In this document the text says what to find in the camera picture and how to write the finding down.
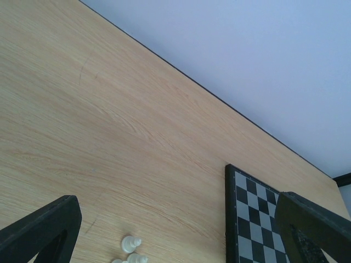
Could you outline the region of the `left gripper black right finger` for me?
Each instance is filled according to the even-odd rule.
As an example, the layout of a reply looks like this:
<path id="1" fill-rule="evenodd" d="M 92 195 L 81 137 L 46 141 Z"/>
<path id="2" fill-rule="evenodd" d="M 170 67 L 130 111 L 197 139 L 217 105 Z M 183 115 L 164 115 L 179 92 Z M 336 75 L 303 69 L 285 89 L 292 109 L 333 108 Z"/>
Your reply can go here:
<path id="1" fill-rule="evenodd" d="M 350 262 L 350 220 L 294 192 L 280 192 L 275 220 L 290 262 Z"/>

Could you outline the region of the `black grey chess board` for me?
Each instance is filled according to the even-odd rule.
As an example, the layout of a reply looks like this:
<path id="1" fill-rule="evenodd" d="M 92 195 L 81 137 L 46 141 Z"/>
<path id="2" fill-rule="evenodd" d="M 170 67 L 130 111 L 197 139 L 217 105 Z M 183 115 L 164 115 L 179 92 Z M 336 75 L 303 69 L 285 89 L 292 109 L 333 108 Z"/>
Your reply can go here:
<path id="1" fill-rule="evenodd" d="M 225 167 L 225 253 L 227 263 L 288 263 L 275 209 L 279 192 L 238 169 Z"/>

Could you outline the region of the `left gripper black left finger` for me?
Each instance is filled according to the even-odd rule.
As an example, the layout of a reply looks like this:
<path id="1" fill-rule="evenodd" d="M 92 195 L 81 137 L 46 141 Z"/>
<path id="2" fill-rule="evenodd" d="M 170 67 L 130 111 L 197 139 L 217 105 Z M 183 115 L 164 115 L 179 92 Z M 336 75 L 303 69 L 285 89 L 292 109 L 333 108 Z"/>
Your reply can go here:
<path id="1" fill-rule="evenodd" d="M 70 262 L 81 222 L 77 197 L 64 195 L 1 229 L 1 262 Z"/>

